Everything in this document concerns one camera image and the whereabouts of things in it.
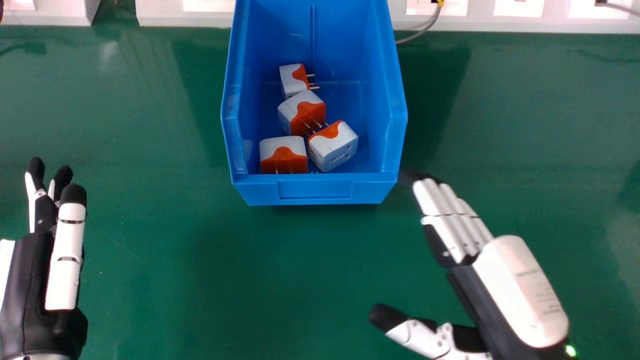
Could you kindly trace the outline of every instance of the green table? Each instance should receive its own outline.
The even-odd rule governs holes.
[[[0,28],[0,234],[22,173],[89,193],[85,359],[419,359],[367,323],[383,301],[470,321],[406,189],[379,206],[250,208],[220,128],[227,30]],[[640,354],[640,37],[430,33],[399,51],[403,166],[522,236],[583,359]]]

